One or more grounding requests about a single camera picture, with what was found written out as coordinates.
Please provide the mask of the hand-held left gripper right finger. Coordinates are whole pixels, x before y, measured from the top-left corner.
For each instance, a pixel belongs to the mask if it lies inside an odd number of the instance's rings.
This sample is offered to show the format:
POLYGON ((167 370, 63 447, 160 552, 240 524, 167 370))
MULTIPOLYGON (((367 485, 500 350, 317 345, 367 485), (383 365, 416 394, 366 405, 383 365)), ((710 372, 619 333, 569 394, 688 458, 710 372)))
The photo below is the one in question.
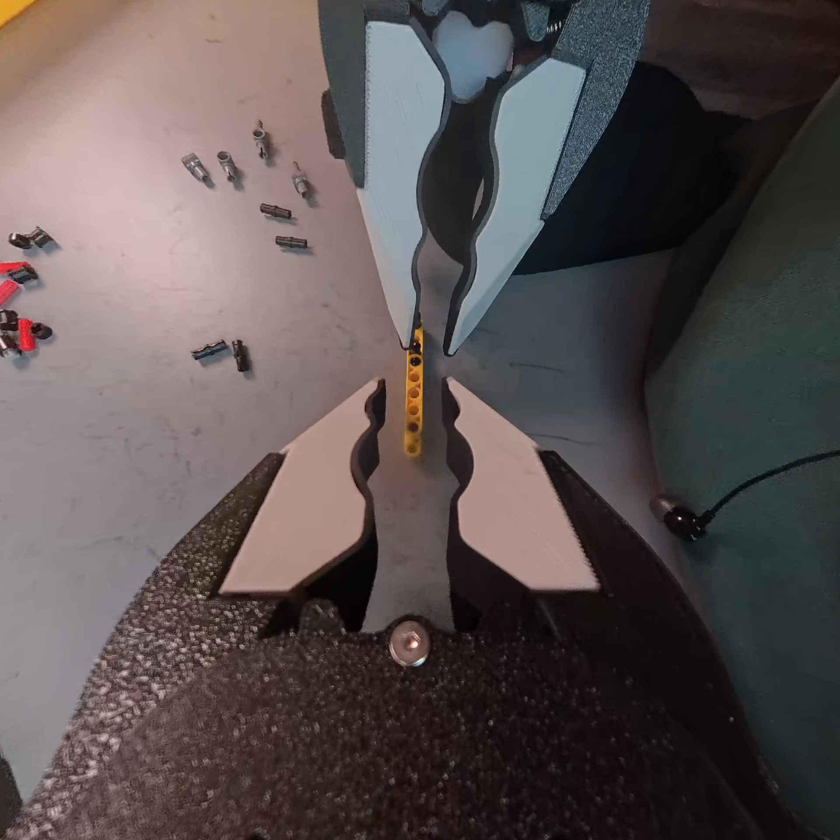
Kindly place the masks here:
POLYGON ((443 381, 443 419, 458 485, 446 549, 455 630, 506 608, 598 607, 601 581, 541 447, 454 377, 443 381))

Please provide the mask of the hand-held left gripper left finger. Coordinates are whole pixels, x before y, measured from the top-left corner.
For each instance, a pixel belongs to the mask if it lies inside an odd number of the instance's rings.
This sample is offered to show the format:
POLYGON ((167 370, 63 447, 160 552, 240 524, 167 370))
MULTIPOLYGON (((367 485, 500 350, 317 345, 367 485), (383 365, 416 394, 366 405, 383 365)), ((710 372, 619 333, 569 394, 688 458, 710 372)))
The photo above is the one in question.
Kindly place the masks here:
POLYGON ((383 379, 365 383, 280 452, 280 466, 226 571, 218 594, 277 601, 270 631, 298 624, 323 599, 360 631, 377 566, 369 479, 380 463, 383 379))

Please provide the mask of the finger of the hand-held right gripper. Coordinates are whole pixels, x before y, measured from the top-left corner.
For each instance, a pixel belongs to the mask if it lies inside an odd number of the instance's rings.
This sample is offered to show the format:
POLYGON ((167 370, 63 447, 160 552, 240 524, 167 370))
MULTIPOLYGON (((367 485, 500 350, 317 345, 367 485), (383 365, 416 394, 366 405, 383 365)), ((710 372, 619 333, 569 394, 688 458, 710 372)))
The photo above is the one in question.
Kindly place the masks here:
POLYGON ((542 231, 543 208, 587 72, 542 57, 512 74, 490 113, 489 171, 450 302, 444 353, 453 356, 542 231))
POLYGON ((427 237, 423 180, 448 120, 452 87, 420 23, 365 27, 364 184, 360 209, 385 303, 408 350, 421 302, 418 259, 427 237))

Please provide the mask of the short yellow lego beam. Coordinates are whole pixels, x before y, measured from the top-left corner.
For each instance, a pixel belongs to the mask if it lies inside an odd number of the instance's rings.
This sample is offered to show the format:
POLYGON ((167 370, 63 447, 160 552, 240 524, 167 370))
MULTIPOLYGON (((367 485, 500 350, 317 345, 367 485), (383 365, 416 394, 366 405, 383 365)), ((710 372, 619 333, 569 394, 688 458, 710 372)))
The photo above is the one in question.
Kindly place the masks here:
POLYGON ((406 367, 404 451, 416 459, 423 450, 424 429, 424 368, 408 364, 406 367))

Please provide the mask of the pile of small lego pieces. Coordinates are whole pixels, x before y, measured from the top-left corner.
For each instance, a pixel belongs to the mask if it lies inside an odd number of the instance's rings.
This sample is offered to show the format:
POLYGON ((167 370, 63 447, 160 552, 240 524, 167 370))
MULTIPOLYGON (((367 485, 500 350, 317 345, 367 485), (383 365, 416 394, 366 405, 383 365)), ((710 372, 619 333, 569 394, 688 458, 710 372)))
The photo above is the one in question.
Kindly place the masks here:
MULTIPOLYGON (((43 250, 55 246, 56 241, 41 226, 27 233, 12 233, 8 243, 21 251, 43 250)), ((7 260, 1 263, 1 356, 16 359, 35 353, 41 343, 55 338, 51 326, 22 317, 9 307, 16 295, 26 287, 41 281, 37 269, 27 259, 7 260)))

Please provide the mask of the black quilted cushion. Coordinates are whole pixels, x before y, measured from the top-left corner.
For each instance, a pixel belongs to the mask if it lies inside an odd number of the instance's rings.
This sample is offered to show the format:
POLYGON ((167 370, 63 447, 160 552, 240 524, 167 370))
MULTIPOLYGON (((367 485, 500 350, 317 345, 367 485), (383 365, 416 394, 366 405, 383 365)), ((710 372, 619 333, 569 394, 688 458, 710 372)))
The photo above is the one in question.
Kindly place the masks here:
MULTIPOLYGON (((490 82, 454 103, 423 179, 430 234, 446 255, 468 255, 484 163, 490 82)), ((735 182, 730 137, 746 119, 707 111, 665 68, 638 62, 589 159, 515 275, 640 256, 680 245, 728 197, 735 182)))

